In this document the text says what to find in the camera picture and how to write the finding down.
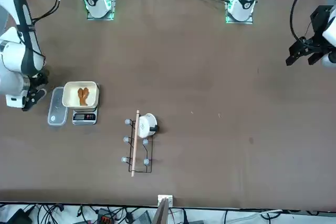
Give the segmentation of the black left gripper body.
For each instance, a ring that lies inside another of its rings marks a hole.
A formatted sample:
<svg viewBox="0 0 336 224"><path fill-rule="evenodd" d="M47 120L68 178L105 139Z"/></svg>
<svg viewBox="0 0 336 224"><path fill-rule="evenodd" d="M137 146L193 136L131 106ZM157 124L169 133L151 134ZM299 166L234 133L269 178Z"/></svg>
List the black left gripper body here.
<svg viewBox="0 0 336 224"><path fill-rule="evenodd" d="M313 42L320 42L322 33L324 32L329 16L332 10L332 5L319 5L310 15L314 35L312 36Z"/></svg>

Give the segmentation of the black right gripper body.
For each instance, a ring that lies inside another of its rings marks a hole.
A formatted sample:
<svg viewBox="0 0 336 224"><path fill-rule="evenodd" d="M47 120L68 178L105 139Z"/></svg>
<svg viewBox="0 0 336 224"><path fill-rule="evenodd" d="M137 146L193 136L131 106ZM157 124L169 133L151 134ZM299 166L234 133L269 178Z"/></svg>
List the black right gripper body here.
<svg viewBox="0 0 336 224"><path fill-rule="evenodd" d="M39 72L34 77L29 77L30 87L29 94L37 93L40 90L46 91L46 85L48 84L49 74L46 72Z"/></svg>

